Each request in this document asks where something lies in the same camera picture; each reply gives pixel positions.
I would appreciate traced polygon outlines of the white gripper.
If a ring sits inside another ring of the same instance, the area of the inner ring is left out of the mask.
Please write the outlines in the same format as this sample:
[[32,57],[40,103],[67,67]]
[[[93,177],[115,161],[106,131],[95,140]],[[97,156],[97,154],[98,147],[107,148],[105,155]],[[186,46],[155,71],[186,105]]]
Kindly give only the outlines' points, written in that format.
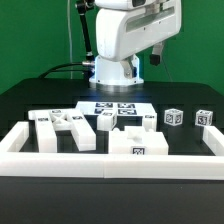
[[150,63],[161,63],[162,41],[181,28],[181,0],[95,0],[97,50],[104,59],[118,62],[124,76],[132,78],[128,60],[153,46]]

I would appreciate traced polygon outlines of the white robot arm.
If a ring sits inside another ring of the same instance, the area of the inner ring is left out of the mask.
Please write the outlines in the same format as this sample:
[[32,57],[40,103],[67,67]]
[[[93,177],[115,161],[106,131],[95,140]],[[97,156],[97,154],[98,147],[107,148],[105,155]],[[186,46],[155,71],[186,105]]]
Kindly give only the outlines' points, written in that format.
[[95,0],[98,56],[90,83],[106,88],[140,85],[137,54],[152,50],[158,65],[166,39],[181,28],[181,0]]

